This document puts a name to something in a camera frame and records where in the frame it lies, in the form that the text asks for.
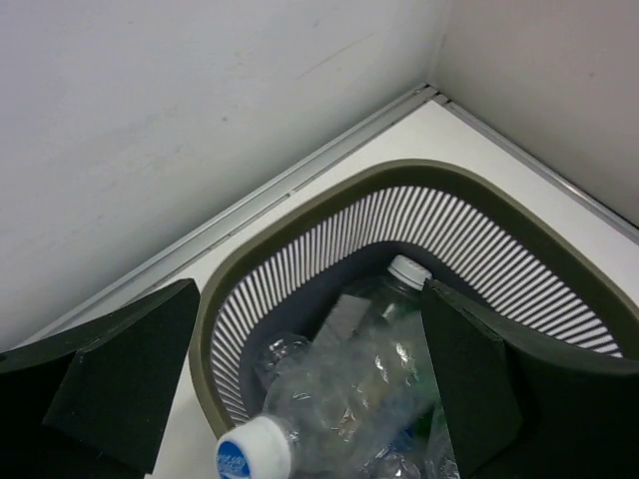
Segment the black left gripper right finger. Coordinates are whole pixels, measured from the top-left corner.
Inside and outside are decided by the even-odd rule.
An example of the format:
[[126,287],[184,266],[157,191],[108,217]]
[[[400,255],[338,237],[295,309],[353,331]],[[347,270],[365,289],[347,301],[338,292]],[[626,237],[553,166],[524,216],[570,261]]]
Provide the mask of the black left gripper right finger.
[[637,361],[540,333],[438,280],[421,307],[461,477],[637,477]]

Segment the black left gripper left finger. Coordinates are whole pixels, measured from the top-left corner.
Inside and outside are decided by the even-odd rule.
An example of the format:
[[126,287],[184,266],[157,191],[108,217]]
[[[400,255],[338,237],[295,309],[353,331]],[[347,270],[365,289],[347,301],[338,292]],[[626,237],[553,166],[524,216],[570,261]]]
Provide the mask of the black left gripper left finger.
[[1,354],[4,478],[153,472],[200,292],[181,279],[116,311]]

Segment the clear crushed bottle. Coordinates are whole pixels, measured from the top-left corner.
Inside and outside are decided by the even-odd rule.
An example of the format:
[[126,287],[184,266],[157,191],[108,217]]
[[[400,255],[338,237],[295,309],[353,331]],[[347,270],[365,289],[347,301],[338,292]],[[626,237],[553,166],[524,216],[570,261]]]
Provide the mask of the clear crushed bottle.
[[363,478],[460,478],[448,430],[432,424],[426,436],[404,430],[362,471]]

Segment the pineapple juice bottle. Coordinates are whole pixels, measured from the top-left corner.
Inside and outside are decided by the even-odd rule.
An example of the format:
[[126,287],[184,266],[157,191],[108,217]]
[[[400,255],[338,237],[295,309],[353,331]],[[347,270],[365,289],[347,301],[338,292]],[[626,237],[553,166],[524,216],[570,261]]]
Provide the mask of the pineapple juice bottle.
[[419,296],[432,273],[413,259],[398,254],[384,274],[346,287],[314,338],[317,351],[349,340],[371,325],[393,323],[419,310]]

